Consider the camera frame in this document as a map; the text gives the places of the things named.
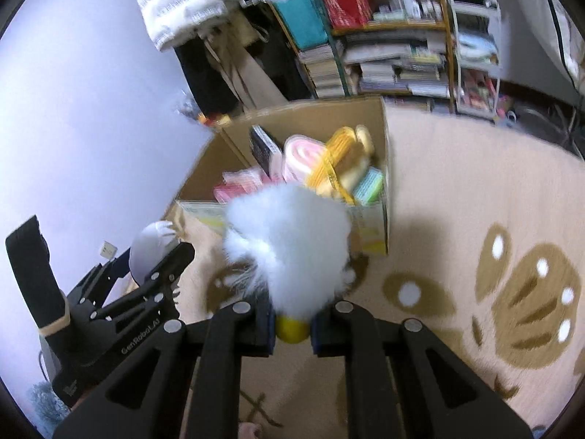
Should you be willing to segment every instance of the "stack of books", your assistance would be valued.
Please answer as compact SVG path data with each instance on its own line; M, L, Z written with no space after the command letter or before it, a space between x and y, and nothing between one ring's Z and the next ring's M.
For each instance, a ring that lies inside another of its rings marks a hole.
M337 50L343 50L343 48L338 45ZM345 95L333 51L329 44L300 52L298 60L307 68L318 98L343 97Z
M423 112L434 112L437 104L432 99L427 97L408 97L396 98L392 96L384 96L384 103L386 106L402 107L407 109L417 109Z
M402 58L395 64L399 81L406 84L412 94L449 98L449 81L443 56L419 52Z
M346 37L348 47L358 44L408 44L415 48L426 48L431 52L445 53L445 35L438 31L422 30L387 30L351 33Z
M368 92L370 90L407 90L406 84L403 83L403 81L398 80L392 63L393 60L361 63L361 91Z
M343 55L345 64L361 64L382 61L412 54L409 44L392 44L385 42L357 43L348 45Z

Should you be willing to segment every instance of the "pink package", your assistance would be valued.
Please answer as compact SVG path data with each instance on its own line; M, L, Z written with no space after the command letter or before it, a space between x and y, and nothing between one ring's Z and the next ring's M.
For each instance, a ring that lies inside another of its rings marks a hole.
M271 180L260 167L247 168L236 172L224 172L225 183L214 188L215 199L225 204L237 196L255 193L266 185L280 183L282 180Z
M317 166L325 145L304 135L293 135L284 144L283 178L287 183L305 183Z

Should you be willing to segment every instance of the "screw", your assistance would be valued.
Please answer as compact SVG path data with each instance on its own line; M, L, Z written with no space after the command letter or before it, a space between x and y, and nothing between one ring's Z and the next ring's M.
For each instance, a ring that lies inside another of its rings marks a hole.
M348 314L349 312L351 312L353 310L353 304L351 302L347 302L345 300L342 300L341 302L337 302L335 304L335 310L337 310L337 312L340 312L342 314Z
M236 312L237 314L246 314L250 311L250 309L252 308L251 305L248 302L236 302L233 305L233 311Z
M182 328L182 322L173 318L172 320L167 320L163 328L165 329L166 333L173 334Z
M404 321L404 328L409 332L420 332L422 330L422 324L416 318L409 318Z

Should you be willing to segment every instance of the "tan tape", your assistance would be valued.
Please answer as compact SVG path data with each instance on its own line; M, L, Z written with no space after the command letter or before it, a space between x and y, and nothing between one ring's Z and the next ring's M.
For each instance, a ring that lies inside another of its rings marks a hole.
M65 327L68 327L71 323L71 315L69 315L69 301L67 300L67 296L63 293L62 290L59 291L63 296L63 300L65 301L65 313L61 318L56 319L56 321L51 322L49 325L45 325L43 328L39 328L39 334L43 337L48 337L49 335L56 334L59 330L62 330Z

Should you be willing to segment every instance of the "blue fluffy object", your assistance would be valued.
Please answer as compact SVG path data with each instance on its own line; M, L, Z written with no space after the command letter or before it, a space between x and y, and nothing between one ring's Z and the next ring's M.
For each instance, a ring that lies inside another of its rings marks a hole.
M69 414L69 408L57 397L48 382L34 384L28 391L28 397L37 415L37 421L32 421L34 426L43 437L50 439L55 428Z

